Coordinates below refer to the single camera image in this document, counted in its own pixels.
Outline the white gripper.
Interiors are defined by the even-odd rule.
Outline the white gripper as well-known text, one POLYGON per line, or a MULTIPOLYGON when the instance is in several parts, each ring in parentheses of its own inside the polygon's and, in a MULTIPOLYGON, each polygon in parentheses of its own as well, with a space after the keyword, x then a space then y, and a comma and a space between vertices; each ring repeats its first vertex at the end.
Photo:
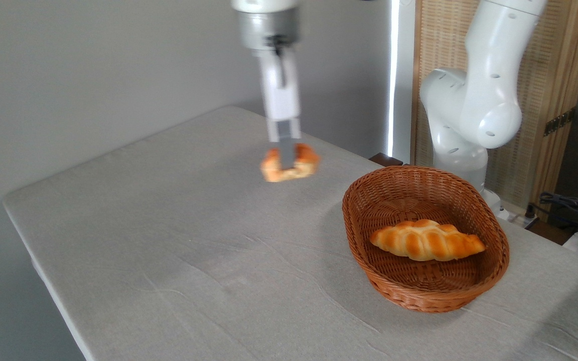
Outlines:
POLYGON ((293 48, 258 52, 269 141, 278 147, 280 169, 294 167, 295 143, 301 138, 298 70, 293 48))

